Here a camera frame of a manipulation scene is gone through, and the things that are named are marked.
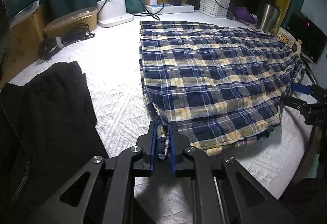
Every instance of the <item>bed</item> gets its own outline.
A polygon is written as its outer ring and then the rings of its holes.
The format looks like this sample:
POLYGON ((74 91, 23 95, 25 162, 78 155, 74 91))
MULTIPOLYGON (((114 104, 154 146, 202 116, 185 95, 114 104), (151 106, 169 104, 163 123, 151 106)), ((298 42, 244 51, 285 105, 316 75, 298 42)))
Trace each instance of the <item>bed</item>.
MULTIPOLYGON (((160 19, 246 27, 197 11, 160 15, 160 19)), ((94 38, 64 48, 49 61, 36 61, 10 82, 22 86, 54 63, 78 61, 86 73, 98 120, 96 129, 109 156, 118 155, 135 145, 137 137, 147 132, 151 120, 140 81, 140 20, 153 19, 135 17, 131 22, 111 28, 98 26, 94 38)), ((311 81, 305 75, 302 83, 311 84, 311 81)), ((295 96, 316 103, 311 96, 295 96)), ((277 199, 296 172, 312 130, 304 124, 299 111, 283 106, 281 110, 281 126, 268 138, 234 152, 237 160, 277 199)), ((160 167, 153 177, 136 179, 135 198, 156 223, 192 222, 190 180, 175 179, 164 162, 160 167)))

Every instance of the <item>blue and yellow plaid fabric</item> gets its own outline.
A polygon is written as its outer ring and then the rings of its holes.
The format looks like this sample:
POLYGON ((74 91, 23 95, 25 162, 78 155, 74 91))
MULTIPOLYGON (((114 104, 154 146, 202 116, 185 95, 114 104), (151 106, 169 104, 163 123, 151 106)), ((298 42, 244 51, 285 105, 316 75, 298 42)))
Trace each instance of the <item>blue and yellow plaid fabric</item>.
POLYGON ((298 55, 261 30, 182 21, 140 26, 143 93, 163 124, 159 136, 175 120, 208 155, 278 125, 281 96, 305 73, 298 55))

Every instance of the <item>white container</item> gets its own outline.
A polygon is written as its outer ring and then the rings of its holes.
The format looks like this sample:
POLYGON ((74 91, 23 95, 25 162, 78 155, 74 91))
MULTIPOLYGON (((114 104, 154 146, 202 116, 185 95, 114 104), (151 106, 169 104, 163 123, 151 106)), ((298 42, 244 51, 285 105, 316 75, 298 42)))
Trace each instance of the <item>white container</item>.
MULTIPOLYGON (((97 8, 98 12, 105 3, 106 0, 98 1, 97 8)), ((98 21, 105 21, 113 19, 126 14, 125 0, 108 0, 106 5, 102 8, 98 14, 98 21)))
MULTIPOLYGON (((221 6, 228 8, 231 0, 216 0, 221 6)), ((227 10, 220 7, 215 0, 201 0, 199 12, 214 18, 226 18, 227 10)))

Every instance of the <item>screw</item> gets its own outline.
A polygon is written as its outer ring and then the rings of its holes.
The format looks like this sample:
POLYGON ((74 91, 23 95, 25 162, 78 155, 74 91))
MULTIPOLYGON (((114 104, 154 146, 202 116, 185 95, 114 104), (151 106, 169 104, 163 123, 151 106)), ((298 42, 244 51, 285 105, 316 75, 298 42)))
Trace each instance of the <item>screw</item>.
POLYGON ((139 147, 138 145, 132 146, 130 148, 130 150, 134 153, 140 152, 141 151, 141 147, 139 147))
POLYGON ((225 157, 225 162, 226 162, 226 163, 232 164, 232 163, 234 163, 234 161, 235 161, 235 158, 232 157, 232 156, 230 156, 230 157, 225 157))
POLYGON ((96 155, 92 157, 92 162, 95 164, 100 163, 101 161, 102 161, 102 157, 100 155, 96 155))

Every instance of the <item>black garment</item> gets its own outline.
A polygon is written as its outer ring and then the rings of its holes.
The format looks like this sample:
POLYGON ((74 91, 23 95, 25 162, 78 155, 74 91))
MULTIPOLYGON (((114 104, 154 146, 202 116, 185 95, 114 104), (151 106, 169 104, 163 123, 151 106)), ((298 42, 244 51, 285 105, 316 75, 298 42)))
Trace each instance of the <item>black garment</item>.
POLYGON ((293 213, 298 224, 327 223, 327 181, 324 178, 307 178, 290 184, 279 201, 293 213))
POLYGON ((0 191, 6 191, 0 206, 11 205, 10 223, 24 223, 93 156, 108 155, 95 129, 86 77, 77 62, 54 64, 23 87, 6 84, 0 101, 7 115, 1 115, 7 122, 1 122, 6 132, 0 131, 0 152, 7 151, 0 155, 5 184, 0 191), (28 178, 12 203, 26 175, 26 161, 28 178))

